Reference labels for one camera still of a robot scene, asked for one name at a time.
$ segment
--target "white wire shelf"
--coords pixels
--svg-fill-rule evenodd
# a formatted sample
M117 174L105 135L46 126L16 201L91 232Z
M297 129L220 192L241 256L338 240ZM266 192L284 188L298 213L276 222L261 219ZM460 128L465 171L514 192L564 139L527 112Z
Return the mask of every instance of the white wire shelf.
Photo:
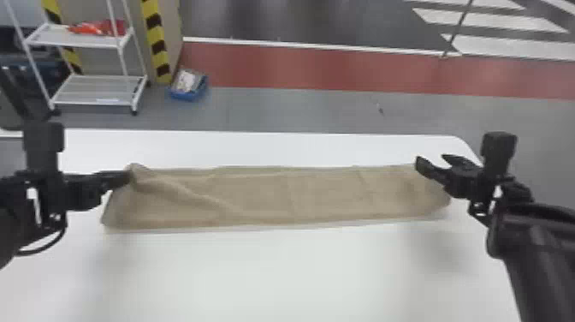
M44 23L26 38L28 45L54 45L83 48L124 48L133 35L133 28L126 29L126 34L118 37L78 34L68 31L66 25Z
M138 104L147 76L70 75L50 100L52 104Z

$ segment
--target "cable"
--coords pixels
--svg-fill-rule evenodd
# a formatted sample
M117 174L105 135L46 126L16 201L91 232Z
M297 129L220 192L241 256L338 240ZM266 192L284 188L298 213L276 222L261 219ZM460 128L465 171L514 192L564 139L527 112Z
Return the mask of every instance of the cable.
M44 250L56 245L62 239L62 237L64 237L64 234L66 234L66 228L62 228L62 230L60 230L58 235L53 240L48 242L47 244L45 244L41 247L38 247L38 248L30 249L30 250L19 250L16 253L16 256L24 257L24 256L34 255L36 253L42 253Z

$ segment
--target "red object on shelf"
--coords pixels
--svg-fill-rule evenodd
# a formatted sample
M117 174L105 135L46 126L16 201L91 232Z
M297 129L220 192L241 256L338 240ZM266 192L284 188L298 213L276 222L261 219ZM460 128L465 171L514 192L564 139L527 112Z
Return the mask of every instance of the red object on shelf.
M126 23L124 20L116 19L116 28L118 36L126 34ZM72 33L95 34L102 36L114 36L114 28L110 19L103 21L86 21L68 27Z

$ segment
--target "white floor marking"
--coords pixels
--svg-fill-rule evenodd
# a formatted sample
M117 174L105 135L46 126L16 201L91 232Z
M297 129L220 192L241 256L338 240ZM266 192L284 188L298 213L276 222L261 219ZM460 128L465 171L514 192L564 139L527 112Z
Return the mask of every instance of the white floor marking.
M441 3L441 4L460 4L466 5L468 0L404 0L406 2L416 1L420 3ZM474 7L490 7L490 8L503 8L503 9L523 9L522 6L514 3L511 0L475 0Z
M575 61L575 44L459 35L453 46L462 54Z
M564 11L575 15L575 4L570 3L568 1L565 0L541 0L545 3L549 3L559 9L563 9Z
M434 10L434 9L417 9L414 8L418 15L429 23L439 23L443 25L455 25L461 13L458 11ZM490 15L470 13L463 21L464 26L476 27L497 27L503 29L533 30L556 33L568 33L567 30L547 21L543 18L534 18L516 15Z
M184 42L189 43L211 43L211 44L224 44L224 45L256 45L262 47L284 47L284 48L304 48L304 49L319 49L326 51L366 51L366 52L382 52L390 54L418 54L418 55L441 55L442 51L422 50L422 49L409 49L409 48L387 48L387 47L365 47L365 46L351 46L351 45L321 45L321 44L305 44L293 43L286 41L262 41L262 40L241 40L241 39L227 39L227 38L205 38L205 37L184 37ZM449 52L449 56L461 56L458 52Z

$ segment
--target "beige towel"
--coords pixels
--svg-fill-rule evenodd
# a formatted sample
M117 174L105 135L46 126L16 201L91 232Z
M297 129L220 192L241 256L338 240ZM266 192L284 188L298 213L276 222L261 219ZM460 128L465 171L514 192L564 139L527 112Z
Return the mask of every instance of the beige towel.
M309 224L416 218L449 203L410 164L150 170L131 164L102 223L115 229Z

